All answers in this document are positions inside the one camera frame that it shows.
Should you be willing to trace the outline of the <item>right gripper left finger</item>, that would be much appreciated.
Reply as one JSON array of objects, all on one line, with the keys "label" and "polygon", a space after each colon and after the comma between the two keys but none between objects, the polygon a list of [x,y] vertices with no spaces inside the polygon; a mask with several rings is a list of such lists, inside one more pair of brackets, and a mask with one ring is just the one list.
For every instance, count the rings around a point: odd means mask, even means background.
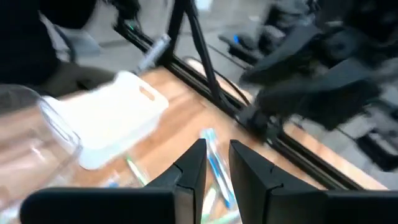
[{"label": "right gripper left finger", "polygon": [[197,139],[146,186],[46,188],[20,208],[21,223],[200,223],[206,182],[206,141]]}]

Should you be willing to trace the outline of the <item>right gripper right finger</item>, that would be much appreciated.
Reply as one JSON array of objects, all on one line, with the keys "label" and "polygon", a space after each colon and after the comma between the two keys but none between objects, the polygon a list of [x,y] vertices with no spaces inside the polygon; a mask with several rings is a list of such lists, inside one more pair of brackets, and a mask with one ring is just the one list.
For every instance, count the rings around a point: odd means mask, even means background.
[{"label": "right gripper right finger", "polygon": [[396,191],[320,190],[238,140],[229,168],[243,223],[397,223]]}]

